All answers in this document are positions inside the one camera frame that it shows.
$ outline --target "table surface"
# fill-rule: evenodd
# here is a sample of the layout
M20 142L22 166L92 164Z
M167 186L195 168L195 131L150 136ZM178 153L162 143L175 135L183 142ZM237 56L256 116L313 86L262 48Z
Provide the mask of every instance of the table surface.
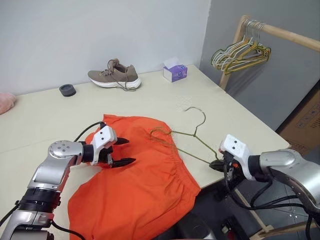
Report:
M203 121L202 113L196 109L184 112L193 106L206 114L206 122L198 128L197 135L215 150L226 134L246 143L253 154L289 146L194 65L188 66L187 78L174 83L163 78L162 71L139 74L139 77L142 85L134 92L84 83L74 86L77 93L72 97L63 97L59 89L17 96L14 108L0 115L1 218L25 193L34 171L47 156L48 146L57 140L72 141L84 128L102 120L103 114L155 118L173 130L193 133ZM177 147L209 162L214 160L213 153L195 138L173 135L173 139ZM223 178L221 172L208 164L185 153L179 154L201 188ZM71 168L61 194L61 206L54 212L56 223L68 228L68 199L99 171L99 167L86 164ZM51 227L50 231L56 239L68 237L55 228Z

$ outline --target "white shoe sole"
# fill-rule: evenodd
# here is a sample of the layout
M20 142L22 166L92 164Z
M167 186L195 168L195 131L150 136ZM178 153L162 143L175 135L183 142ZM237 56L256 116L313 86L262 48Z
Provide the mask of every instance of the white shoe sole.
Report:
M126 85L126 87L128 89L130 89L130 88L136 88L137 89L141 84L141 79L139 77L136 80L128 81L127 83L124 82L124 81L118 81L119 84L117 82L99 82L99 81L95 81L95 80L91 79L90 77L89 77L89 79L94 84L96 84L96 85L98 85L100 87L103 87L103 88L115 88L115 87L119 87L119 84L120 84L123 87L125 87L125 85Z

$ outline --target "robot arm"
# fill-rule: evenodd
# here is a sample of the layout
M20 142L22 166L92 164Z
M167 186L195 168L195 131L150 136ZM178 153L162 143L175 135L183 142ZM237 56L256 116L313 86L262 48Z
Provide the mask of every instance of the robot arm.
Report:
M49 146L46 159L36 169L0 240L53 239L52 234L41 229L49 228L54 219L53 211L60 205L60 194L69 177L70 167L80 163L106 163L116 168L135 161L134 158L113 161L112 145L129 141L118 138L111 127L101 127L90 144L62 140Z
M224 160L229 165L236 161L243 175L251 181L265 176L289 186L308 214L320 225L320 166L306 161L293 149L263 152L252 155L247 145L228 134L220 145Z

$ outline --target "brown sneaker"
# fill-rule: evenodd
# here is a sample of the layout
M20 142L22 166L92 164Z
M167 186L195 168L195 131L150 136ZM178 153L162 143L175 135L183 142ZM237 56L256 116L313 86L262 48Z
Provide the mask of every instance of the brown sneaker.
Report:
M103 88L122 88L125 91L135 91L141 84L135 67L124 66L117 58L108 61L104 71L89 71L90 80Z

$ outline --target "clothing rack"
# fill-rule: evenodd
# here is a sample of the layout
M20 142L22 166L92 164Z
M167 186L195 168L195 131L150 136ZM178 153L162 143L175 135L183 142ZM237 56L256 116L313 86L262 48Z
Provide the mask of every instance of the clothing rack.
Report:
M244 36L244 27L243 27L244 24L243 23L247 19L249 19L249 16L247 16L247 15L244 15L240 18L240 22L239 22L238 28L235 32L235 36L233 39L233 44L241 41L241 39L243 38L243 36ZM273 35L275 37L285 39L285 40L294 42L296 44L299 44L301 46L304 46L306 48L320 52L320 41L317 41L315 39L312 39L312 38L309 38L306 36L302 36L297 33L290 32L290 31L281 29L279 27L271 26L268 24L263 25L261 32L265 32L265 33ZM220 79L220 87L223 90L226 89L229 78L230 78L230 74L228 74L228 75L222 74L221 79Z

